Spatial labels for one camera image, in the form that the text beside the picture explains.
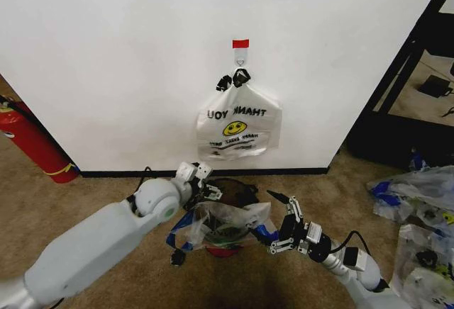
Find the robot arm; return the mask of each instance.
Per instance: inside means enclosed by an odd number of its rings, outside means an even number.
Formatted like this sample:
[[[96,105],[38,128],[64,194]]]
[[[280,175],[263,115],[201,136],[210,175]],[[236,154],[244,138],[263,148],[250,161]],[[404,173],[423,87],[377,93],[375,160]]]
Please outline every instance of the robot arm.
[[[80,293],[173,217],[210,173],[205,164],[182,163],[170,181],[148,180],[128,199],[104,206],[55,238],[24,276],[0,284],[0,308],[42,308]]]
[[[268,193],[287,207],[279,239],[270,242],[270,254],[297,249],[304,256],[321,263],[347,288],[358,309],[411,309],[387,286],[370,254],[357,247],[346,247],[349,238],[339,245],[322,232],[319,224],[305,223],[295,197],[289,198],[273,191]]]

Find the carpet floor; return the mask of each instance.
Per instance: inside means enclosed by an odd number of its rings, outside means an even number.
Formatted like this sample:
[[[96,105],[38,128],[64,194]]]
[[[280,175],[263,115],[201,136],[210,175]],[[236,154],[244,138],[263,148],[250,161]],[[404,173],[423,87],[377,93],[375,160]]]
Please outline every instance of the carpet floor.
[[[0,137],[0,279],[29,268],[55,237],[102,206],[121,201],[138,180],[84,179],[58,185],[44,175],[9,139]],[[327,175],[244,176],[258,198],[272,203],[277,227],[284,206],[266,193],[296,196],[305,218],[343,240],[359,230],[389,280],[398,225],[372,213],[365,183],[399,170],[351,157],[341,150]],[[153,230],[122,262],[59,308],[354,308],[346,290],[322,266],[296,251],[272,256],[260,245],[218,259],[204,250],[187,255],[183,266],[170,265],[165,244],[183,215]],[[360,245],[353,238],[352,243]]]

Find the yellow smiley face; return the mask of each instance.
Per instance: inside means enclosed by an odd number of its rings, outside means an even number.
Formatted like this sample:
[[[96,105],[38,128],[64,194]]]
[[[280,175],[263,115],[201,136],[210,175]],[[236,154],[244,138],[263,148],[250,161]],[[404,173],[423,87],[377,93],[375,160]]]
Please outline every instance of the yellow smiley face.
[[[227,137],[229,135],[235,135],[243,132],[247,127],[248,125],[241,121],[233,121],[232,123],[229,123],[226,128],[224,128],[223,134]]]

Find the fire extinguisher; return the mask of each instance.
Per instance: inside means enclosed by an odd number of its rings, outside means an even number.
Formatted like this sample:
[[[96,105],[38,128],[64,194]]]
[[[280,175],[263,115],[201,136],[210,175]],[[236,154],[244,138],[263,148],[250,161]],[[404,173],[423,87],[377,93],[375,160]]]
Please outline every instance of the fire extinguisher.
[[[63,184],[79,175],[76,165],[42,129],[24,102],[11,102],[0,96],[0,131],[9,137],[56,183]]]

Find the white wall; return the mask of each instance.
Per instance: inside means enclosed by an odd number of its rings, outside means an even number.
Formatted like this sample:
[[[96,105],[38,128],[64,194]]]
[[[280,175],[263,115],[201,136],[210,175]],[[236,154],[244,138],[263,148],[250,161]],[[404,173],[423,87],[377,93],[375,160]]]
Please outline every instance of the white wall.
[[[0,72],[82,170],[175,169],[250,38],[280,148],[214,166],[327,167],[428,1],[0,0]]]

